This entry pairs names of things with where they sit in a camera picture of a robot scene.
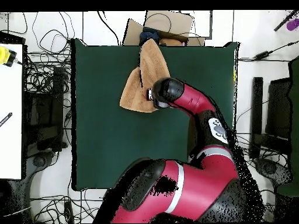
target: silver band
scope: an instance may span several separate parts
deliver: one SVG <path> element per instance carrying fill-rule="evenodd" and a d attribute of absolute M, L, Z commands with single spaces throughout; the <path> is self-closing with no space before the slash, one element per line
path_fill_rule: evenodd
<path fill-rule="evenodd" d="M 179 175 L 178 175 L 178 183 L 177 183 L 177 190 L 175 191 L 175 195 L 173 196 L 172 202 L 168 209 L 165 211 L 165 213 L 171 213 L 175 210 L 175 207 L 177 206 L 180 196 L 182 195 L 183 191 L 183 185 L 184 185 L 184 168 L 182 165 L 176 163 L 179 167 Z"/>
<path fill-rule="evenodd" d="M 210 155 L 222 155 L 225 156 L 229 159 L 231 159 L 232 161 L 234 161 L 231 157 L 231 154 L 229 153 L 229 151 L 227 151 L 226 149 L 221 149 L 221 148 L 216 148 L 216 147 L 212 147 L 212 148 L 207 148 L 202 150 L 198 155 L 197 158 L 199 156 L 201 156 L 201 154 L 204 153 L 206 156 L 210 156 Z M 191 157 L 188 157 L 188 162 L 190 163 L 192 160 Z"/>

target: cardboard box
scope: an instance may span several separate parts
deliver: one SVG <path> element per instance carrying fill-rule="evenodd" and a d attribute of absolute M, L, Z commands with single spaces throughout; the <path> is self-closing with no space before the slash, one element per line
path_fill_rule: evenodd
<path fill-rule="evenodd" d="M 149 10 L 141 24 L 129 19 L 124 34 L 124 46 L 138 46 L 144 27 L 159 30 L 160 38 L 169 38 L 187 43 L 187 46 L 203 46 L 204 37 L 189 37 L 193 17 L 165 10 Z"/>

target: white sticker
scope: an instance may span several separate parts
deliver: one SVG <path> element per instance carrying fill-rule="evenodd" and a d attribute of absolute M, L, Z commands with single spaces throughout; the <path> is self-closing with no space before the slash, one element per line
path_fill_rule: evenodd
<path fill-rule="evenodd" d="M 208 124 L 210 125 L 213 137 L 227 144 L 227 133 L 225 129 L 222 127 L 220 121 L 216 118 L 211 118 L 208 120 Z"/>

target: purple object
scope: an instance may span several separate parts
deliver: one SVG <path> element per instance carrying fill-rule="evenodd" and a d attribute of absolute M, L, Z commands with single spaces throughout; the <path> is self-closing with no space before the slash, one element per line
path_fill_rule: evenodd
<path fill-rule="evenodd" d="M 287 30 L 293 31 L 299 26 L 299 19 L 291 20 L 287 23 Z"/>

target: yellow object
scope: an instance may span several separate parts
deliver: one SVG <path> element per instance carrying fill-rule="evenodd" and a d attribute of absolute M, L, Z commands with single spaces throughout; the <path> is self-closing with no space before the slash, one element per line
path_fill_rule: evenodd
<path fill-rule="evenodd" d="M 9 50 L 5 47 L 0 47 L 0 64 L 7 63 L 9 57 L 11 56 L 11 53 Z"/>
<path fill-rule="evenodd" d="M 234 83 L 236 82 L 236 80 L 237 80 L 237 73 L 236 71 L 234 71 Z"/>

